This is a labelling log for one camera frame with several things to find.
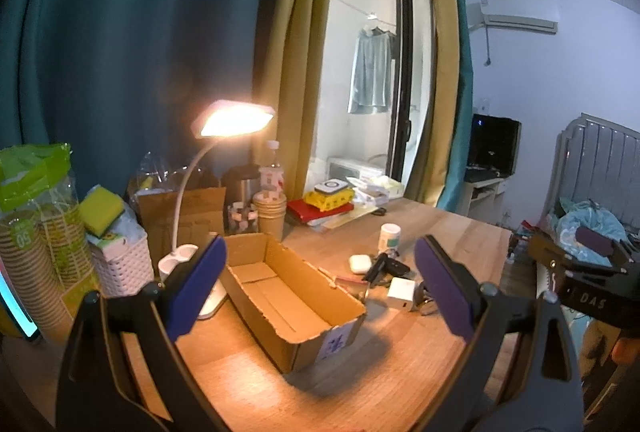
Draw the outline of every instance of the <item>bed headboard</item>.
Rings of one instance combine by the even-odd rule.
[[[559,197],[593,199],[640,227],[640,132],[583,113],[559,135],[545,214]]]

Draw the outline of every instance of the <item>black monitor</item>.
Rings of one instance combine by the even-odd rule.
[[[521,126],[507,117],[474,114],[467,166],[497,170],[500,177],[513,175]]]

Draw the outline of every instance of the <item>sponge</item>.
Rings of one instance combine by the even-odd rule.
[[[84,227],[96,237],[101,237],[123,211],[123,200],[102,186],[96,187],[80,203]]]

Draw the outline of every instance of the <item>teal curtain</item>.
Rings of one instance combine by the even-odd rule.
[[[0,0],[0,148],[70,143],[80,195],[123,193],[147,151],[187,164],[197,113],[252,97],[258,2]]]
[[[458,99],[456,120],[449,153],[449,168],[444,190],[438,199],[438,208],[456,211],[462,183],[465,179],[466,159],[471,140],[471,120],[473,118],[474,70],[471,64],[471,45],[466,19],[466,0],[456,0],[458,5],[458,33],[460,35],[460,77],[458,79]]]

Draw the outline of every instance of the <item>box label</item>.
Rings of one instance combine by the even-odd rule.
[[[316,362],[323,360],[327,356],[331,356],[340,351],[347,344],[351,329],[357,320],[345,323],[345,325],[331,329],[324,337],[324,342],[320,348],[320,352],[316,356]]]

